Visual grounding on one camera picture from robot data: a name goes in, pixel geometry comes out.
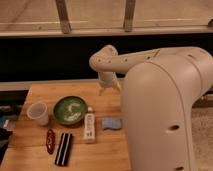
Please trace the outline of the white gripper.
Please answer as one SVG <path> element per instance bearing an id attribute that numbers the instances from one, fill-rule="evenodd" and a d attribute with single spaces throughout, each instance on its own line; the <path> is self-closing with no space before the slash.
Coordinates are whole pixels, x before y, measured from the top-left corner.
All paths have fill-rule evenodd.
<path id="1" fill-rule="evenodd" d="M 121 91 L 120 85 L 117 84 L 117 76 L 114 72 L 99 72 L 98 73 L 99 84 L 101 86 L 99 95 L 101 96 L 105 88 L 114 87 L 118 92 Z"/>

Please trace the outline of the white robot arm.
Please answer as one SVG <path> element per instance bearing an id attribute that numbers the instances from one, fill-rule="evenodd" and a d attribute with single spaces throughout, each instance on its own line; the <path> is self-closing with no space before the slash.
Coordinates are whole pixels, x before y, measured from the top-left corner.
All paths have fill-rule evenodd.
<path id="1" fill-rule="evenodd" d="M 107 45 L 90 57 L 103 88 L 121 91 L 132 171 L 197 171 L 191 109 L 213 86 L 213 56 L 200 47 L 120 55 Z"/>

